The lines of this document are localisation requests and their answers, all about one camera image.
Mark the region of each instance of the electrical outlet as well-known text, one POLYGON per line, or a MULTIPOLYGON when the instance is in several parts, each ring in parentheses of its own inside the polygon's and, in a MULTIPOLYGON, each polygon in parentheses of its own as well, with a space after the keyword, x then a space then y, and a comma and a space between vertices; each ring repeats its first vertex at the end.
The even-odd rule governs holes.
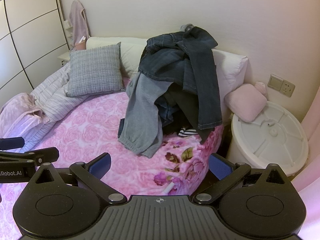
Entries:
POLYGON ((283 80, 282 86, 280 88, 280 93, 286 95, 287 97, 291 97, 295 87, 296 86, 289 81, 283 80))

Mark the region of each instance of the crosshair marking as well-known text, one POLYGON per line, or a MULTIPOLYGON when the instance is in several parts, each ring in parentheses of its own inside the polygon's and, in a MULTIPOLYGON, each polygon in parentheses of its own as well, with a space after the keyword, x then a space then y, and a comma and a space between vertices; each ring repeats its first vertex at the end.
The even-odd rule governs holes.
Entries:
POLYGON ((157 198, 156 201, 157 201, 158 203, 162 203, 162 202, 165 201, 165 200, 164 200, 163 198, 157 198))

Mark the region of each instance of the circular pad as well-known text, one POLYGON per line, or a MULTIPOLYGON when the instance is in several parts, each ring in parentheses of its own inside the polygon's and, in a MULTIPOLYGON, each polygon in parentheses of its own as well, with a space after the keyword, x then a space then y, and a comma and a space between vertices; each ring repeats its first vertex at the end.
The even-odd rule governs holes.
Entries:
POLYGON ((283 210, 281 200, 273 196, 258 195, 247 200, 247 208, 254 214, 263 217, 271 217, 283 210))
POLYGON ((73 207, 73 200, 64 195, 50 195, 38 200, 37 210, 46 216, 58 216, 67 213, 73 207))

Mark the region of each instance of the gray checkered cushion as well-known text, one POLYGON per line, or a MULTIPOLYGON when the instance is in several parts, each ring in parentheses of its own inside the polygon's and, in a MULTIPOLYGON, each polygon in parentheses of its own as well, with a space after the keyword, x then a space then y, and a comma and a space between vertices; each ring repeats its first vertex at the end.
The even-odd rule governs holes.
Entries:
POLYGON ((77 50, 70 54, 68 97, 124 90, 120 72, 120 44, 77 50))

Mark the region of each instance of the pile of clothes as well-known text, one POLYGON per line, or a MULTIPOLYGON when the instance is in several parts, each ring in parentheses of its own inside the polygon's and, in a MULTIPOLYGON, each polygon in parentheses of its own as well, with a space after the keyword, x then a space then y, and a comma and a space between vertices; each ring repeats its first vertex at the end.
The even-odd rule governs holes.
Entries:
POLYGON ((151 158, 163 134, 198 133, 204 143, 222 124, 212 50, 218 44, 205 30, 187 24, 180 32, 148 39, 139 72, 127 86, 129 103, 118 140, 151 158))

